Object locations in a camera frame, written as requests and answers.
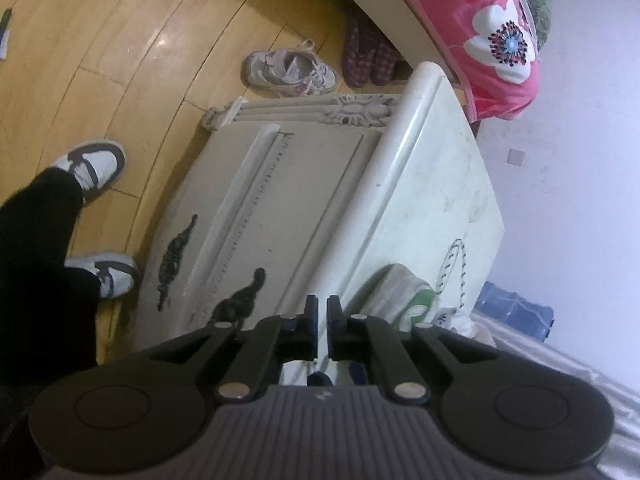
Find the black pants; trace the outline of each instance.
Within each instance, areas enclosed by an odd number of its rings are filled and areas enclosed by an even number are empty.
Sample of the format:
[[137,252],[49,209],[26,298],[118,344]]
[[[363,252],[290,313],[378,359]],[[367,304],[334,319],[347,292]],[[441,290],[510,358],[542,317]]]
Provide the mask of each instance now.
[[42,466],[24,416],[34,390],[95,366],[100,280],[64,266],[81,209],[79,184],[57,169],[45,170],[0,208],[3,479],[26,478]]

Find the wooden floor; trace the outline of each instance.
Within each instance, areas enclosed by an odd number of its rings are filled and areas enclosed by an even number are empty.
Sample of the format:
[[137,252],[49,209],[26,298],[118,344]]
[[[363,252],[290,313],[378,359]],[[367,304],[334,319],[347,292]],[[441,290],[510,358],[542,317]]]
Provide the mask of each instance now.
[[[123,251],[144,265],[207,141],[203,111],[261,98],[240,76],[247,54],[312,39],[340,67],[343,0],[0,0],[5,7],[14,13],[0,62],[0,202],[78,142],[107,137],[127,150],[124,176],[82,212],[72,254]],[[99,361],[134,305],[101,304]]]

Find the gray and white sneaker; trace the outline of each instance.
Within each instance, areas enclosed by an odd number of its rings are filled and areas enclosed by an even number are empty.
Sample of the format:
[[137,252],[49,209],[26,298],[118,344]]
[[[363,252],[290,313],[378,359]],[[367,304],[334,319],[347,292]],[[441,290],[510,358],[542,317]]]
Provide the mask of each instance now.
[[280,97],[322,95],[335,89],[336,71],[313,52],[312,40],[297,48],[258,51],[244,60],[247,81],[268,88]]
[[60,168],[76,178],[87,204],[113,185],[126,163],[124,148],[119,143],[100,139],[79,144],[51,167]]
[[140,278],[133,258],[119,253],[97,253],[68,258],[65,267],[88,270],[100,279],[100,297],[113,300],[132,291]]

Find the plaid slipper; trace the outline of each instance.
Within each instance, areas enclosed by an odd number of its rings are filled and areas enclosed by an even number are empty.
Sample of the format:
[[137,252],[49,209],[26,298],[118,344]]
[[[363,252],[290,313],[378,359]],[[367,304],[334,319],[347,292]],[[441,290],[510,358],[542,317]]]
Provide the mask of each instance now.
[[350,11],[342,51],[342,76],[351,88],[361,88],[369,80],[380,36],[380,30],[364,12]]
[[391,82],[396,63],[402,59],[398,50],[386,38],[381,36],[376,57],[371,68],[371,81],[375,85],[384,86]]

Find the pink floral fabric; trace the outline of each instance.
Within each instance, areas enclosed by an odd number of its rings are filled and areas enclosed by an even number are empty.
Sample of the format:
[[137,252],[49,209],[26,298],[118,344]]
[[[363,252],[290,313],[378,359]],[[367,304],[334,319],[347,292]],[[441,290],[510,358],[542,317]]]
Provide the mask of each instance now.
[[470,122],[513,119],[538,93],[540,62],[520,0],[410,0],[460,78]]

